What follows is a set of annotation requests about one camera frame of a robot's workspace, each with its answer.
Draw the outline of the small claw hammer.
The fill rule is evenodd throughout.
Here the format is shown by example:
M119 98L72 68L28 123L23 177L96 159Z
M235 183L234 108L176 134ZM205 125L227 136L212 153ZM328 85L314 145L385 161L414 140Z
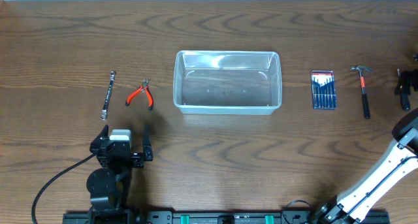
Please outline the small claw hammer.
M364 80L363 72L372 72L372 69L364 65L351 65L350 70L359 72L361 91L362 91L363 114L364 114L365 119L370 119L370 109L369 109L368 97L367 97L366 89L365 89L365 80Z

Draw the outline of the black yellow screwdriver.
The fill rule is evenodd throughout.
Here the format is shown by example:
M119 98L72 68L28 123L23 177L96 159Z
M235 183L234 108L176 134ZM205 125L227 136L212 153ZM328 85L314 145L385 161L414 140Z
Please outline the black yellow screwdriver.
M400 96L400 105L404 111L409 111L411 106L408 99L408 95L399 95Z

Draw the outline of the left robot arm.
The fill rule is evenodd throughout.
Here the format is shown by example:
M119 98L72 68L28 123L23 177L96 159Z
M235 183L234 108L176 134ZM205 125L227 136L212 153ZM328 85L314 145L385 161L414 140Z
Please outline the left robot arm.
M97 158L101 168L92 172L86 182L90 203L97 211L116 210L126 201L132 170L142 168L153 160L149 130L144 129L142 151L132 152L131 131L114 129L105 125L90 144L90 152Z

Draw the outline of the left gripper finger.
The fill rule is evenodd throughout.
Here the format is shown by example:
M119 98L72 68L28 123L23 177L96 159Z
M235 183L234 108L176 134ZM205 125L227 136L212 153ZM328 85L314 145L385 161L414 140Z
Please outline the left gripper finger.
M108 139L108 125L105 125L99 135L96 137L97 141L107 140Z
M144 128L144 134L142 138L142 149L144 153L152 152L152 145L150 142L149 127L146 125Z

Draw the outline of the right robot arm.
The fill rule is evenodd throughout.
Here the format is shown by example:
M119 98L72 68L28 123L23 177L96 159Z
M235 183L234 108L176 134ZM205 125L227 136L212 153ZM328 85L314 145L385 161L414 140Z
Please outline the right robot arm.
M376 164L352 187L320 206L313 223L362 223L375 203L404 176L417 169L417 110L392 130L393 139Z

